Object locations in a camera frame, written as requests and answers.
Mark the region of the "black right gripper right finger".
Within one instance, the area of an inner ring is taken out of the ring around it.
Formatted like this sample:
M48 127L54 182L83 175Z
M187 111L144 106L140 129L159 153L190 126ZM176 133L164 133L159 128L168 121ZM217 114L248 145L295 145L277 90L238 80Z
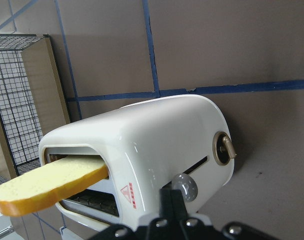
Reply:
M182 192L178 189L172 190L172 207L174 218L178 222L188 217Z

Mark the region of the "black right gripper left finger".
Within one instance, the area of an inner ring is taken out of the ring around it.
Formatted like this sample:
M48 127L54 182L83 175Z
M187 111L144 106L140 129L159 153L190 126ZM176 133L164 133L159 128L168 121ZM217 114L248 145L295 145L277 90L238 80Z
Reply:
M167 220L167 223L172 225L178 223L173 203L176 193L177 190L169 188L160 190L159 216L162 220Z

